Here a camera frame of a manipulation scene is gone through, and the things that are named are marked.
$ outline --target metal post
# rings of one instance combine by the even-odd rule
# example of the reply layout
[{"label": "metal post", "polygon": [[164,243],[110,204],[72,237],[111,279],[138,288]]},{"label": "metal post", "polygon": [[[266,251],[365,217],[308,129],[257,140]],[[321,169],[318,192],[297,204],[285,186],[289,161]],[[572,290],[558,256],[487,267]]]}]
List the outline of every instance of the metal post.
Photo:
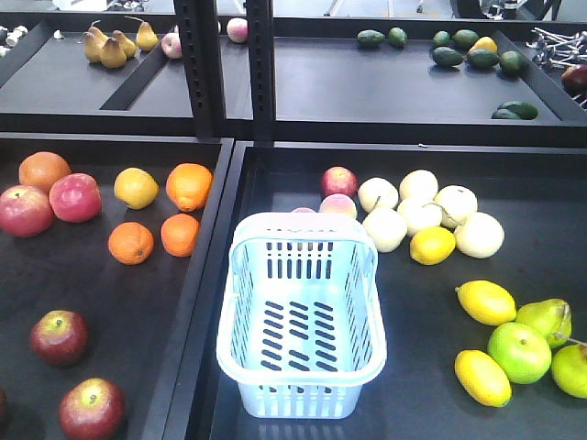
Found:
[{"label": "metal post", "polygon": [[273,1],[247,0],[250,93],[255,140],[272,140],[275,125]]},{"label": "metal post", "polygon": [[216,1],[173,0],[180,29],[183,66],[199,138],[224,134],[227,114],[218,39]]}]

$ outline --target green pear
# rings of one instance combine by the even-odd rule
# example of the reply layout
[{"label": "green pear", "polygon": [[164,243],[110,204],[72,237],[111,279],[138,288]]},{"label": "green pear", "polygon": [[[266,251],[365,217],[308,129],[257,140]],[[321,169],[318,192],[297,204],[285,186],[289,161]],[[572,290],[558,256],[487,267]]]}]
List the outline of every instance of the green pear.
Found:
[{"label": "green pear", "polygon": [[523,305],[517,311],[515,321],[537,329],[547,339],[550,348],[562,346],[570,336],[570,307],[560,298]]},{"label": "green pear", "polygon": [[552,378],[573,397],[587,399],[587,346],[564,346],[552,358]]}]

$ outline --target apple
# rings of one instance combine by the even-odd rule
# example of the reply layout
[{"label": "apple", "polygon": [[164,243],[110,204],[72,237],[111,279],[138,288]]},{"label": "apple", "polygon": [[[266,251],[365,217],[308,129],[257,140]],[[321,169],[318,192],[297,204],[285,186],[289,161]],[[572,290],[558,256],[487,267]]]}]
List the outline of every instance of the apple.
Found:
[{"label": "apple", "polygon": [[0,229],[16,237],[32,237],[51,226],[55,215],[39,188],[16,185],[0,195]]},{"label": "apple", "polygon": [[49,201],[57,218],[64,222],[85,222],[102,210],[98,183],[83,172],[75,172],[53,183]]},{"label": "apple", "polygon": [[319,213],[338,213],[357,219],[357,206],[345,194],[330,194],[320,204]]},{"label": "apple", "polygon": [[107,379],[84,380],[70,390],[59,409],[61,429],[70,440],[106,440],[125,417],[125,396]]},{"label": "apple", "polygon": [[79,362],[88,347],[88,324],[79,313],[53,310],[33,326],[28,342],[44,362],[67,367]]},{"label": "apple", "polygon": [[332,167],[322,175],[322,194],[345,194],[352,197],[357,193],[359,181],[351,170],[344,167]]},{"label": "apple", "polygon": [[161,48],[167,58],[178,60],[182,57],[182,42],[180,41],[180,34],[177,32],[169,32],[161,39]]},{"label": "apple", "polygon": [[0,426],[8,421],[8,398],[6,391],[0,387]]},{"label": "apple", "polygon": [[233,43],[244,43],[249,37],[249,24],[244,18],[230,18],[227,23],[227,34]]},{"label": "apple", "polygon": [[487,352],[513,383],[534,383],[550,368],[546,338],[526,324],[510,322],[493,330]]}]

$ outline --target green apple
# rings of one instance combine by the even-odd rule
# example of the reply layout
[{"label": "green apple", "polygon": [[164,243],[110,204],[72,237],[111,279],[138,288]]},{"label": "green apple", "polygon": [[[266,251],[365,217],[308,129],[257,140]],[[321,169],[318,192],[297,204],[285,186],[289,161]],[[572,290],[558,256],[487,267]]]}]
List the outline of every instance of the green apple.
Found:
[{"label": "green apple", "polygon": [[552,354],[538,330],[521,323],[505,323],[493,330],[487,352],[513,383],[534,383],[548,371]]}]

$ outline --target red apple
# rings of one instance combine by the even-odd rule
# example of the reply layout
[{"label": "red apple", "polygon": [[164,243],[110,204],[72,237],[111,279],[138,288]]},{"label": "red apple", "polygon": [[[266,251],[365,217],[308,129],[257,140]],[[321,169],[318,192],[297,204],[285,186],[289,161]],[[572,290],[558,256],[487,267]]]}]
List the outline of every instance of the red apple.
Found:
[{"label": "red apple", "polygon": [[47,194],[34,186],[16,185],[0,195],[0,229],[16,237],[32,237],[48,229],[55,215]]},{"label": "red apple", "polygon": [[6,391],[0,387],[0,426],[8,421],[8,398]]},{"label": "red apple", "polygon": [[230,18],[227,23],[227,35],[233,43],[244,43],[249,37],[249,25],[244,18]]},{"label": "red apple", "polygon": [[83,172],[75,172],[53,183],[49,201],[57,218],[65,222],[85,222],[102,210],[98,183]]},{"label": "red apple", "polygon": [[352,197],[357,193],[359,181],[357,176],[344,167],[332,167],[322,175],[322,194],[345,194]]},{"label": "red apple", "polygon": [[80,361],[88,346],[88,324],[79,313],[53,310],[33,326],[28,342],[32,350],[55,367]]},{"label": "red apple", "polygon": [[182,42],[180,41],[180,34],[177,32],[170,32],[165,34],[161,40],[161,48],[167,58],[178,60],[182,57]]},{"label": "red apple", "polygon": [[111,438],[125,417],[125,396],[113,382],[91,378],[70,390],[59,409],[59,421],[70,440]]}]

